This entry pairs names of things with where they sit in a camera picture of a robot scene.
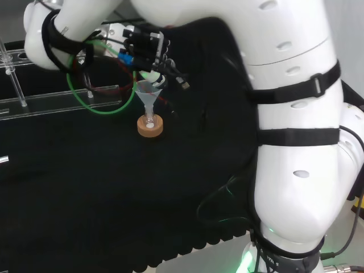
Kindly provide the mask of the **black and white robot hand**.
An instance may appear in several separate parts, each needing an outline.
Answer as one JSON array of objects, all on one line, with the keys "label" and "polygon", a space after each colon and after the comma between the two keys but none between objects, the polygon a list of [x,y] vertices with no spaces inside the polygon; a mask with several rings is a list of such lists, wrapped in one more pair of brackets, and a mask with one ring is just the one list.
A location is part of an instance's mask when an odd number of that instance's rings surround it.
[{"label": "black and white robot hand", "polygon": [[147,80],[157,89],[167,84],[163,70],[163,54],[167,53],[169,41],[161,32],[148,28],[127,26],[122,33],[123,42],[119,60],[139,73],[138,79]]}]

